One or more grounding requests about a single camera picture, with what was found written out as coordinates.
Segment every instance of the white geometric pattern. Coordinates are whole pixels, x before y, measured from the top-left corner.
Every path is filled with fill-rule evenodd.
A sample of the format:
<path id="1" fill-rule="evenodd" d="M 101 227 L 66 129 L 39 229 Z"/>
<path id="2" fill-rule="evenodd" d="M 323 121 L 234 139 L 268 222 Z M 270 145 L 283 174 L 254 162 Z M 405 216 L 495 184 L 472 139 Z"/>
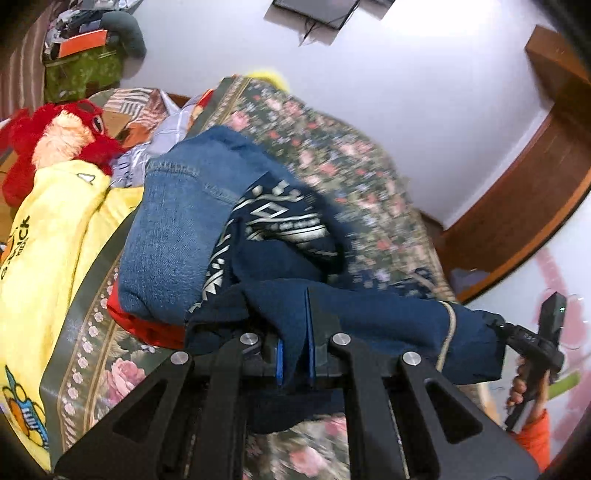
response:
<path id="1" fill-rule="evenodd" d="M 223 270 L 219 270 L 207 279 L 203 287 L 203 300 L 207 300 L 207 293 L 211 293 L 213 295 L 217 294 L 216 285 L 218 287 L 222 286 L 222 275 Z"/>
<path id="2" fill-rule="evenodd" d="M 265 212 L 266 209 L 272 210 L 272 213 Z M 276 216 L 281 215 L 282 213 L 285 213 L 287 211 L 288 210 L 285 207 L 277 205 L 276 203 L 273 203 L 273 202 L 268 202 L 268 203 L 264 204 L 262 207 L 259 207 L 256 210 L 253 210 L 251 213 L 253 215 L 256 215 L 257 217 L 275 218 Z"/>
<path id="3" fill-rule="evenodd" d="M 283 191 L 285 190 L 285 187 L 288 187 L 289 183 L 287 183 L 285 180 L 281 180 L 278 184 L 277 187 L 274 187 L 271 191 L 273 192 L 273 195 L 279 196 L 283 193 Z"/>

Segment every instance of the television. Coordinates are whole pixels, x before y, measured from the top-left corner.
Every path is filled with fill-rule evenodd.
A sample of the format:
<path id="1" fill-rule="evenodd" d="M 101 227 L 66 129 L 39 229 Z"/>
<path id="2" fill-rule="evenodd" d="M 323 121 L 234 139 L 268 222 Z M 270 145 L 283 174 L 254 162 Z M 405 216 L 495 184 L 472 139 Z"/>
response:
<path id="1" fill-rule="evenodd" d="M 292 10 L 335 30 L 343 28 L 359 0 L 273 0 L 276 7 Z"/>

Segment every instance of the plaid fabric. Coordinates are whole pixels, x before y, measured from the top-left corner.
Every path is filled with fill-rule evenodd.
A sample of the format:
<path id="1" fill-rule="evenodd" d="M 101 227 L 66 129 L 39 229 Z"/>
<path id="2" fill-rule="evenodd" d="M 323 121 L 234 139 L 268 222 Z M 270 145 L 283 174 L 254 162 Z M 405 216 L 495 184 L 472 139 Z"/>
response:
<path id="1" fill-rule="evenodd" d="M 150 100 L 151 88 L 117 89 L 109 98 L 104 110 L 131 115 L 131 121 L 137 119 Z"/>
<path id="2" fill-rule="evenodd" d="M 160 90 L 153 90 L 150 93 L 150 99 L 146 106 L 142 109 L 137 119 L 127 124 L 128 128 L 133 124 L 140 124 L 146 127 L 148 131 L 156 128 L 162 120 L 168 117 L 168 111 L 164 104 L 164 99 L 160 94 Z"/>
<path id="3" fill-rule="evenodd" d="M 149 142 L 136 145 L 117 158 L 111 166 L 112 187 L 138 187 L 144 184 L 145 166 L 150 158 L 159 157 L 187 135 L 188 124 L 202 96 L 191 98 L 182 110 L 166 117 L 154 130 Z"/>

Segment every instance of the white wall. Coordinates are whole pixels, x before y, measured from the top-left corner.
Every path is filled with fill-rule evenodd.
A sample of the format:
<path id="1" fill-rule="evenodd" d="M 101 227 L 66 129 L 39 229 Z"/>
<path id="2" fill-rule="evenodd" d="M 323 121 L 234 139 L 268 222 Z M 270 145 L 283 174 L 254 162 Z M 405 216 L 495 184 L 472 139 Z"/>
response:
<path id="1" fill-rule="evenodd" d="M 270 3 L 144 0 L 135 16 L 148 55 L 122 85 L 196 95 L 273 68 L 293 94 L 380 142 L 416 205 L 446 225 L 545 116 L 523 48 L 547 22 L 530 0 L 396 0 L 382 20 L 360 8 L 331 45 L 301 47 L 296 31 L 264 18 L 277 16 Z"/>
<path id="2" fill-rule="evenodd" d="M 561 377 L 578 373 L 579 384 L 550 400 L 552 454 L 556 455 L 591 401 L 591 196 L 530 260 L 468 307 L 500 313 L 505 320 L 537 331 L 540 305 L 554 291 L 568 298 L 561 350 L 566 356 Z M 515 376 L 517 356 L 505 358 L 501 380 L 489 384 L 497 409 L 503 405 Z"/>

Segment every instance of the beige rope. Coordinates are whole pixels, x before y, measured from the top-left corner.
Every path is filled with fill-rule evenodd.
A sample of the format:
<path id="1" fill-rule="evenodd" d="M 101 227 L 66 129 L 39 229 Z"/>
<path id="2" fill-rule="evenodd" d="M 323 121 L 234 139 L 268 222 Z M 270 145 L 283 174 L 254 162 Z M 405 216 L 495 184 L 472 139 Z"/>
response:
<path id="1" fill-rule="evenodd" d="M 439 352 L 439 357 L 437 358 L 437 364 L 435 365 L 435 368 L 438 372 L 443 370 L 443 365 L 445 364 L 445 359 L 447 356 L 447 351 L 449 350 L 449 345 L 452 342 L 453 334 L 456 333 L 457 323 L 456 312 L 454 312 L 452 306 L 449 305 L 446 301 L 439 300 L 439 303 L 445 306 L 449 314 L 449 330 L 447 332 L 447 337 L 445 338 L 443 345 L 441 346 L 441 351 Z"/>
<path id="2" fill-rule="evenodd" d="M 426 278 L 423 278 L 421 275 L 415 273 L 415 272 L 410 272 L 407 273 L 404 270 L 402 270 L 402 268 L 397 268 L 397 270 L 399 272 L 404 273 L 407 277 L 411 277 L 413 279 L 415 279 L 416 281 L 418 281 L 421 285 L 427 287 L 431 292 L 435 291 L 435 288 L 437 287 L 435 284 L 431 283 L 430 281 L 428 281 Z"/>

